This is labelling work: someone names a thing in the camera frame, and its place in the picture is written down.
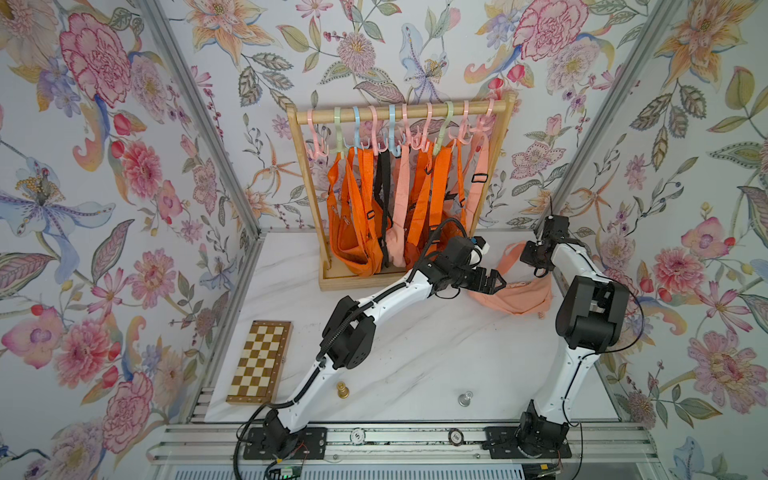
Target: pink bag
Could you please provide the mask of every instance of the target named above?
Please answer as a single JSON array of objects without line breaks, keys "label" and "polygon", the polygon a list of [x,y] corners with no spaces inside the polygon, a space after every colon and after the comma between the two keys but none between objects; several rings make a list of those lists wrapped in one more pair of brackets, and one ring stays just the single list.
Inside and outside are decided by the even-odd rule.
[{"label": "pink bag", "polygon": [[[525,242],[507,246],[496,268],[502,276],[515,265],[523,248],[525,248]],[[544,314],[549,311],[549,306],[552,304],[551,278],[552,275],[547,275],[544,278],[534,278],[531,282],[509,283],[495,295],[477,292],[467,293],[480,304],[500,312],[511,315],[538,313],[539,318],[544,318]]]}]

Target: floral wallpaper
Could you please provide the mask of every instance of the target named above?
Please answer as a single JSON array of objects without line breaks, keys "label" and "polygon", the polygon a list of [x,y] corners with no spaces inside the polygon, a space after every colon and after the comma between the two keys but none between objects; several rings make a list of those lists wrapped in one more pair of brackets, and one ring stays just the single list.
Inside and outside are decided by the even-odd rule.
[{"label": "floral wallpaper", "polygon": [[0,478],[140,478],[250,238],[131,0],[0,0],[0,84]]},{"label": "floral wallpaper", "polygon": [[[654,5],[180,0],[162,6],[187,63],[210,72],[200,77],[202,92],[260,225],[302,228],[313,227],[313,220],[287,102],[299,109],[418,104],[499,99],[513,89],[519,91],[518,113],[480,225],[530,227]],[[371,129],[368,122],[363,133]],[[330,139],[330,130],[317,130]],[[310,165],[324,201],[329,162],[310,159]]]},{"label": "floral wallpaper", "polygon": [[641,302],[600,369],[680,480],[768,476],[763,3],[686,3],[564,206]]}]

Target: wooden rod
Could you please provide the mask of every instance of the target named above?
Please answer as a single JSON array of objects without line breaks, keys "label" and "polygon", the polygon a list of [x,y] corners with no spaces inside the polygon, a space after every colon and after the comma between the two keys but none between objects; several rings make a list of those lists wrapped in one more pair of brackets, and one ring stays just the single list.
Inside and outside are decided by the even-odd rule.
[{"label": "wooden rod", "polygon": [[[480,195],[480,204],[475,212],[475,218],[472,219],[472,225],[469,227],[469,236],[475,235],[475,228],[478,226],[478,220],[482,215],[482,209],[485,206],[485,196],[488,195],[488,187],[491,186],[493,181],[493,173],[496,171],[496,161],[498,155],[502,151],[502,144],[504,138],[507,136],[507,126],[509,126],[509,120],[512,118],[512,112],[515,110],[515,102],[518,99],[518,94],[515,91],[508,91],[503,98],[503,101],[499,102],[499,107],[502,107],[501,111],[504,112],[496,117],[496,123],[493,126],[493,132],[491,133],[491,143],[488,146],[488,179],[482,186],[482,194]],[[496,103],[493,104],[493,111],[496,112]],[[411,112],[408,112],[408,118],[411,117]]]},{"label": "wooden rod", "polygon": [[323,219],[320,216],[320,208],[317,206],[317,195],[315,195],[315,184],[312,181],[312,172],[310,170],[310,163],[306,159],[306,148],[304,147],[304,136],[301,133],[301,127],[296,122],[296,105],[286,105],[286,113],[288,114],[288,124],[290,125],[290,133],[293,136],[293,146],[296,148],[296,159],[299,161],[299,167],[301,168],[301,176],[304,179],[304,190],[306,190],[306,199],[310,202],[310,210],[312,211],[312,219],[315,222],[315,232],[317,232],[317,241],[320,244],[320,258],[323,260],[326,269],[331,267],[330,254],[328,252],[328,244],[326,243],[326,232],[323,229]]},{"label": "wooden rod", "polygon": [[[504,114],[505,109],[507,108],[507,102],[505,101],[496,101],[493,104],[493,115],[499,115]],[[471,101],[469,102],[469,114],[470,115],[477,115],[477,114],[484,114],[486,111],[488,111],[488,101]],[[371,115],[371,111],[368,108],[360,108],[360,120],[361,121],[368,121],[373,120],[373,116]],[[379,121],[388,121],[389,120],[389,106],[386,107],[377,107],[376,108],[376,114],[379,116]],[[433,118],[443,118],[448,114],[448,105],[447,104],[433,104],[432,105],[432,117]],[[453,117],[461,117],[464,114],[464,102],[463,101],[457,101],[453,104]],[[418,104],[418,105],[409,105],[408,106],[408,119],[411,120],[413,118],[426,118],[427,116],[427,106],[425,104]],[[306,112],[300,111],[296,113],[296,119],[299,122],[299,125],[306,125]],[[396,120],[402,120],[402,105],[397,104],[395,106],[395,119]],[[342,108],[341,109],[341,122],[342,123],[349,123],[355,121],[355,111],[352,108]],[[333,110],[313,110],[312,111],[312,123],[314,124],[332,124],[333,123]]]}]

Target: chessboard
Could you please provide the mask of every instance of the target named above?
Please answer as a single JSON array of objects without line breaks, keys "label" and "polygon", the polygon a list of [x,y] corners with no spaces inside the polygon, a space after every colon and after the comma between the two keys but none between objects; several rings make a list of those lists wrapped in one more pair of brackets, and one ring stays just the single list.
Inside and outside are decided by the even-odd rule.
[{"label": "chessboard", "polygon": [[253,322],[230,385],[228,403],[267,403],[274,400],[290,333],[290,322]]}]

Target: white marble table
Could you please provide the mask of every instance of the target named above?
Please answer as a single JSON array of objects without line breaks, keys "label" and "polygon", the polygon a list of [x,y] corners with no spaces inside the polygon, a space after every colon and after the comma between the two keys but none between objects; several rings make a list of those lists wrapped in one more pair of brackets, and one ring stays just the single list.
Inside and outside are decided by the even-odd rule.
[{"label": "white marble table", "polygon": [[[487,232],[492,245],[483,266],[493,267],[509,244],[532,238],[530,233]],[[319,348],[320,333],[333,307],[345,295],[353,299],[377,289],[321,292],[317,284],[317,236],[268,233],[205,415],[206,422],[245,422],[256,406],[226,403],[244,337],[253,320],[287,320],[293,333],[286,352],[277,401],[296,388]],[[513,268],[507,281],[520,280],[532,269]],[[544,383],[559,337],[555,302],[544,319],[509,316],[476,303],[465,293],[453,300],[431,298],[377,326],[366,361],[341,380],[349,398],[340,399],[335,385],[312,406],[314,421],[419,421],[518,419],[528,400]],[[457,397],[471,390],[472,404]],[[574,404],[573,419],[617,420],[595,371]]]}]

